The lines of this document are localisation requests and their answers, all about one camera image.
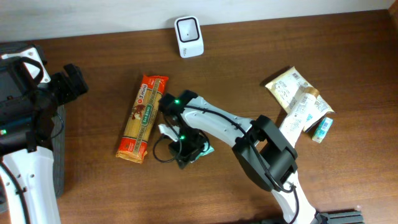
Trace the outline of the white tube gold cap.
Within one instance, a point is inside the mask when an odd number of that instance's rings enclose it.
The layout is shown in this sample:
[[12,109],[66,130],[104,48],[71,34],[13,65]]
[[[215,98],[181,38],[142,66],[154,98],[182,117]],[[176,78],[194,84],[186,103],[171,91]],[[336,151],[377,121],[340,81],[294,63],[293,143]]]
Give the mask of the white tube gold cap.
[[316,88],[306,87],[279,127],[279,130],[292,147],[295,147],[319,94]]

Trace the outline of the teal wipes packet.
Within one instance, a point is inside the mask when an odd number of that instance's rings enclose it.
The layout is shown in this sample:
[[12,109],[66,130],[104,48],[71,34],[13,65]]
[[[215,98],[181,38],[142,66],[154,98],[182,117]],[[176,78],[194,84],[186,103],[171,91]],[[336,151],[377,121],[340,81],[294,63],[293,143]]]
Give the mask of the teal wipes packet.
[[208,154],[212,153],[213,151],[214,151],[214,148],[206,142],[205,145],[204,145],[203,150],[197,156],[195,156],[193,158],[191,163],[195,162],[197,159],[199,159],[202,156],[205,156],[205,155],[208,155]]

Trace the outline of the yellow snack bag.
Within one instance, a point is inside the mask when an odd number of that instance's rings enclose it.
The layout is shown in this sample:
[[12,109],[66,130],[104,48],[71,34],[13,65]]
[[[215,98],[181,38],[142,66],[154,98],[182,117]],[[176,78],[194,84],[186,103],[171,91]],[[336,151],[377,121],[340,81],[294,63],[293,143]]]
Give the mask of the yellow snack bag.
[[[265,87],[274,95],[281,107],[286,113],[289,113],[298,102],[300,95],[306,87],[313,87],[295,67],[289,68],[272,81],[267,83]],[[309,112],[309,116],[303,128],[303,131],[309,131],[321,118],[327,113],[334,113],[332,107],[322,98],[317,96],[314,108]]]

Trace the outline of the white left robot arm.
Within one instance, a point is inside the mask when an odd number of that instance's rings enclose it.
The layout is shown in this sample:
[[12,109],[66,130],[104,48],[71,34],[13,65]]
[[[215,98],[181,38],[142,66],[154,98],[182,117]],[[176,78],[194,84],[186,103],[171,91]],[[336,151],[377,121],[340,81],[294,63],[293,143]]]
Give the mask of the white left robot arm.
[[89,87],[72,63],[49,75],[35,44],[1,45],[1,211],[12,223],[60,223],[65,104]]

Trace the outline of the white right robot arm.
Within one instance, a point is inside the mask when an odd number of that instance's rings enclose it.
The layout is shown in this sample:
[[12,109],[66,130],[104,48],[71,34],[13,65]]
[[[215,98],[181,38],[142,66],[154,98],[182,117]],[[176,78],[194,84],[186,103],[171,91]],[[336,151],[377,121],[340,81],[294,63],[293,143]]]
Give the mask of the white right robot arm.
[[275,197],[286,223],[321,223],[300,186],[298,154],[268,117],[233,115],[190,90],[164,95],[159,111],[165,121],[162,137],[171,139],[169,150],[179,168],[210,152],[208,137],[214,136],[231,147],[248,178]]

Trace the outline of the red spaghetti packet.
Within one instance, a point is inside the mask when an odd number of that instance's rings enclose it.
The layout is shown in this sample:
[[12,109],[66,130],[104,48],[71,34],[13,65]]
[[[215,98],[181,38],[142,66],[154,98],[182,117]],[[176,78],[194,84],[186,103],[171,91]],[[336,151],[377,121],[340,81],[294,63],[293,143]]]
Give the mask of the red spaghetti packet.
[[144,75],[126,123],[116,157],[143,163],[148,140],[169,78]]

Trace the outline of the white barcode scanner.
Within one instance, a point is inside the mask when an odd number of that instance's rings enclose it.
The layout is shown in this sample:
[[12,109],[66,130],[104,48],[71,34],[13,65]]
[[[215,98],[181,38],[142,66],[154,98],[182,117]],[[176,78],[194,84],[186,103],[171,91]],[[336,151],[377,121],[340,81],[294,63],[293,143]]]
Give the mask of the white barcode scanner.
[[174,28],[181,58],[196,57],[204,53],[200,23],[195,16],[177,18]]

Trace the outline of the small green tissue pack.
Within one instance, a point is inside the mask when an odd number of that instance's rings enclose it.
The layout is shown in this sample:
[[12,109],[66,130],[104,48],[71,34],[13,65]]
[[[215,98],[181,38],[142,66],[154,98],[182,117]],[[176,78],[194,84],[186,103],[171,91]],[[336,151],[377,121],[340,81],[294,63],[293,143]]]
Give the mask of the small green tissue pack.
[[324,117],[323,120],[318,125],[318,128],[315,130],[314,135],[312,136],[312,141],[317,143],[321,143],[325,136],[327,135],[328,130],[333,124],[333,119],[329,117]]

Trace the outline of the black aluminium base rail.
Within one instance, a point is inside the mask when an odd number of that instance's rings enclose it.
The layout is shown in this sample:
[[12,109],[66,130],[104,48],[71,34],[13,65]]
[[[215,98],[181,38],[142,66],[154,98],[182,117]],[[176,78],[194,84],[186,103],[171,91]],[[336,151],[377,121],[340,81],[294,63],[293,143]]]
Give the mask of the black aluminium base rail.
[[[287,224],[283,218],[265,219],[252,224]],[[359,210],[340,210],[317,212],[310,224],[364,224],[364,217]]]

